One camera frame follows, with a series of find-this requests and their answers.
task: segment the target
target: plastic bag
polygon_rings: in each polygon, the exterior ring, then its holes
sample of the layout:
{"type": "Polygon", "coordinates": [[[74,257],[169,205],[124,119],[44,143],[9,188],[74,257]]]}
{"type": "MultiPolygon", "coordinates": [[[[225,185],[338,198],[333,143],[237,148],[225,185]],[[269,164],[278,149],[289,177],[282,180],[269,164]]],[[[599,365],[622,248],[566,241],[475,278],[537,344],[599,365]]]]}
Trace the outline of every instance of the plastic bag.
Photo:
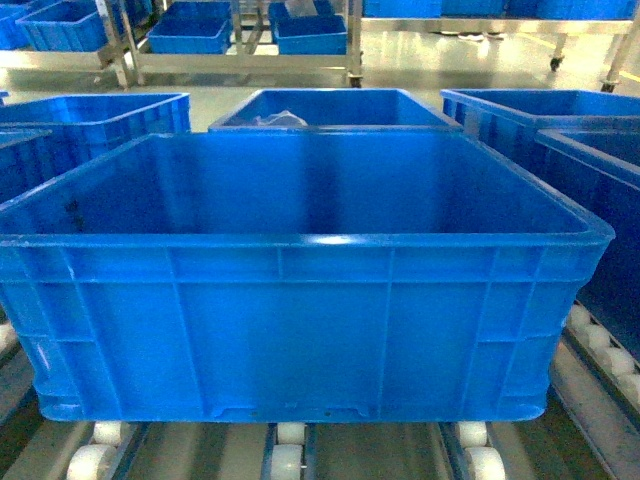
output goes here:
{"type": "Polygon", "coordinates": [[[284,6],[292,17],[314,17],[318,10],[313,0],[285,0],[284,6]]]}
{"type": "Polygon", "coordinates": [[[297,117],[289,110],[284,110],[280,113],[274,113],[266,118],[256,117],[253,119],[253,124],[258,127],[306,127],[308,126],[300,117],[297,117]]]}

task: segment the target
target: metal rack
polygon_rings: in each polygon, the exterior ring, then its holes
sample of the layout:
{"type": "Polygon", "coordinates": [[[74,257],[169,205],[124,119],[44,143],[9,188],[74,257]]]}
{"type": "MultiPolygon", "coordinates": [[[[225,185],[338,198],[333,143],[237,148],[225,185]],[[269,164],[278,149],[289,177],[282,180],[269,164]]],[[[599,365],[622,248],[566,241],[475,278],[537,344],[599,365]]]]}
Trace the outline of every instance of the metal rack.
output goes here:
{"type": "MultiPolygon", "coordinates": [[[[550,67],[556,71],[564,59],[563,49],[568,34],[615,35],[613,60],[602,79],[602,91],[613,92],[619,83],[620,71],[634,41],[640,35],[640,9],[633,20],[583,21],[500,18],[362,18],[362,0],[345,1],[348,45],[346,55],[260,55],[262,34],[268,30],[263,0],[231,0],[235,52],[227,55],[166,55],[149,50],[146,33],[136,31],[121,6],[124,35],[118,34],[114,13],[107,0],[95,0],[104,24],[108,43],[97,52],[37,52],[32,50],[0,51],[0,68],[43,71],[101,71],[113,64],[120,86],[143,85],[146,73],[300,73],[323,70],[341,73],[352,87],[361,86],[362,32],[405,31],[430,33],[441,31],[478,31],[503,33],[557,34],[558,41],[550,67]],[[250,33],[243,33],[249,28],[250,33]],[[131,65],[125,60],[131,54],[131,65]]],[[[155,0],[155,15],[160,16],[171,0],[155,0]]]]}
{"type": "Polygon", "coordinates": [[[133,72],[124,55],[127,42],[115,27],[114,13],[108,0],[95,0],[107,44],[96,52],[38,52],[29,49],[0,50],[0,68],[51,72],[99,72],[113,64],[118,83],[123,88],[132,84],[133,72]]]}
{"type": "MultiPolygon", "coordinates": [[[[127,38],[130,39],[129,49],[137,72],[138,84],[144,84],[145,73],[300,73],[304,70],[321,69],[342,73],[349,85],[360,86],[362,78],[360,60],[362,0],[345,2],[344,16],[347,19],[348,32],[346,55],[256,54],[263,32],[269,29],[265,22],[265,5],[262,0],[255,0],[251,4],[245,5],[245,8],[241,7],[241,0],[231,0],[235,51],[227,55],[154,54],[150,52],[146,38],[136,39],[132,30],[125,26],[127,38]],[[247,26],[246,22],[250,22],[248,26],[250,34],[245,39],[243,31],[247,26]]],[[[155,8],[158,15],[161,15],[165,10],[162,1],[157,1],[155,8]]]]}
{"type": "Polygon", "coordinates": [[[640,9],[633,20],[534,20],[505,18],[365,18],[365,32],[501,32],[557,34],[558,41],[550,67],[555,72],[564,59],[563,50],[569,34],[615,35],[613,61],[602,79],[602,91],[613,92],[620,71],[634,41],[640,35],[640,9]]]}

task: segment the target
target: caster wheel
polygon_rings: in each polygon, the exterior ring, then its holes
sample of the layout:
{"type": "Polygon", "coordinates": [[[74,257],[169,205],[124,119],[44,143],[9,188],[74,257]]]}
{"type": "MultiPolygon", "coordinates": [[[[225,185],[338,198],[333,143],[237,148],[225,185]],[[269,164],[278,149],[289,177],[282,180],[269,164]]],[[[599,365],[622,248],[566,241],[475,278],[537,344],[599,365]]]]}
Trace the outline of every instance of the caster wheel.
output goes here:
{"type": "Polygon", "coordinates": [[[609,347],[599,350],[598,360],[607,372],[616,377],[630,375],[636,368],[631,354],[620,348],[609,347]]]}
{"type": "Polygon", "coordinates": [[[103,445],[117,447],[129,432],[125,422],[96,422],[93,426],[93,441],[103,445]]]}
{"type": "Polygon", "coordinates": [[[271,455],[271,480],[300,480],[302,446],[276,445],[271,455]]]}
{"type": "Polygon", "coordinates": [[[600,350],[611,346],[609,332],[600,325],[587,325],[578,333],[580,341],[591,350],[600,350]]]}
{"type": "Polygon", "coordinates": [[[15,343],[18,336],[10,323],[0,325],[0,352],[15,343]]]}
{"type": "Polygon", "coordinates": [[[488,442],[487,425],[484,422],[456,423],[456,436],[462,448],[484,447],[488,442]]]}
{"type": "Polygon", "coordinates": [[[304,445],[304,423],[279,423],[277,429],[278,445],[304,445]]]}
{"type": "Polygon", "coordinates": [[[587,325],[591,325],[591,315],[582,305],[574,305],[569,312],[569,327],[578,332],[587,325]]]}
{"type": "Polygon", "coordinates": [[[552,72],[557,72],[560,68],[560,64],[562,63],[562,58],[552,58],[549,66],[551,67],[552,72]]]}
{"type": "Polygon", "coordinates": [[[471,480],[506,480],[502,458],[495,448],[467,448],[464,456],[471,480]]]}
{"type": "Polygon", "coordinates": [[[629,397],[631,403],[640,407],[640,375],[623,375],[620,380],[622,391],[629,397]]]}
{"type": "Polygon", "coordinates": [[[116,456],[111,445],[85,445],[71,458],[67,480],[101,480],[116,456]]]}

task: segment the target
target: blue plastic crate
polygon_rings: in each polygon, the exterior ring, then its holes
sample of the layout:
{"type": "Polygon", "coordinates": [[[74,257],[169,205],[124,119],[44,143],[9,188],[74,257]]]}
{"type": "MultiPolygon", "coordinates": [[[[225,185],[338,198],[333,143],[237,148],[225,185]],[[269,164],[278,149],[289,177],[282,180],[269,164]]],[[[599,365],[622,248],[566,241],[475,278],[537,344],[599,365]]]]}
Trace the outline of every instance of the blue plastic crate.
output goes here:
{"type": "Polygon", "coordinates": [[[52,131],[56,172],[64,173],[147,133],[188,132],[189,95],[66,95],[0,108],[0,128],[52,131]]]}
{"type": "Polygon", "coordinates": [[[222,18],[231,20],[230,2],[175,2],[163,18],[222,18]]]}
{"type": "Polygon", "coordinates": [[[37,130],[0,131],[0,204],[55,176],[47,137],[37,130]]]}
{"type": "Polygon", "coordinates": [[[640,132],[540,132],[539,176],[600,218],[617,238],[578,298],[640,359],[640,132]]]}
{"type": "Polygon", "coordinates": [[[26,14],[26,9],[20,5],[0,5],[0,50],[15,50],[29,44],[16,25],[16,20],[26,14]]]}
{"type": "Polygon", "coordinates": [[[443,90],[466,133],[537,174],[540,129],[640,127],[640,98],[582,90],[443,90]]]}
{"type": "Polygon", "coordinates": [[[274,89],[259,90],[209,128],[253,126],[256,117],[288,110],[310,126],[425,126],[460,129],[460,125],[404,90],[274,89]]]}
{"type": "Polygon", "coordinates": [[[638,0],[628,0],[627,6],[622,13],[622,18],[633,18],[633,15],[635,14],[637,8],[638,0]]]}
{"type": "MultiPolygon", "coordinates": [[[[316,6],[318,15],[335,15],[333,5],[329,0],[316,0],[313,2],[316,6]]],[[[269,28],[271,29],[271,39],[276,43],[276,24],[280,20],[288,20],[291,18],[289,11],[284,2],[274,2],[269,4],[269,28]]]]}
{"type": "Polygon", "coordinates": [[[450,17],[500,16],[505,0],[442,0],[442,15],[450,17]]]}
{"type": "Polygon", "coordinates": [[[371,18],[438,18],[442,0],[364,0],[364,14],[371,18]]]}
{"type": "Polygon", "coordinates": [[[45,416],[522,420],[602,220],[424,130],[137,139],[0,206],[45,416]]]}
{"type": "Polygon", "coordinates": [[[507,0],[507,16],[536,18],[539,0],[507,0]]]}
{"type": "Polygon", "coordinates": [[[231,46],[229,20],[163,18],[149,32],[153,53],[224,54],[231,46]]]}
{"type": "Polygon", "coordinates": [[[0,5],[21,6],[27,12],[35,12],[54,3],[56,3],[56,0],[0,0],[0,5]]]}
{"type": "Polygon", "coordinates": [[[629,18],[629,0],[540,0],[538,17],[552,20],[617,20],[629,18]]]}
{"type": "Polygon", "coordinates": [[[93,52],[107,43],[95,4],[63,1],[16,21],[35,50],[93,52]]]}
{"type": "Polygon", "coordinates": [[[346,55],[347,27],[338,15],[280,20],[275,39],[280,55],[346,55]]]}

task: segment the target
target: factory floor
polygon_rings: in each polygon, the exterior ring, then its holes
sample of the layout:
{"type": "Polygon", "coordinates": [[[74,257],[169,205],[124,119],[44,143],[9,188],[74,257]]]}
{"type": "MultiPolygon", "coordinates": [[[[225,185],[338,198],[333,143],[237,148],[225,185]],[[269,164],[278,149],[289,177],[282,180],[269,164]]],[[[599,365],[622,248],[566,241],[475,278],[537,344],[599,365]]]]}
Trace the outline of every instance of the factory floor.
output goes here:
{"type": "MultiPolygon", "coordinates": [[[[363,33],[365,88],[403,88],[441,106],[443,88],[580,88],[599,90],[610,60],[608,35],[569,37],[566,59],[553,73],[549,61],[553,35],[508,35],[480,43],[437,34],[363,33]]],[[[640,95],[640,44],[629,55],[616,93],[640,95]]],[[[194,131],[205,131],[220,117],[260,88],[344,86],[341,75],[148,75],[147,86],[133,92],[191,93],[194,131]]],[[[120,92],[115,73],[100,74],[8,71],[0,69],[0,88],[9,102],[60,93],[120,92]]]]}

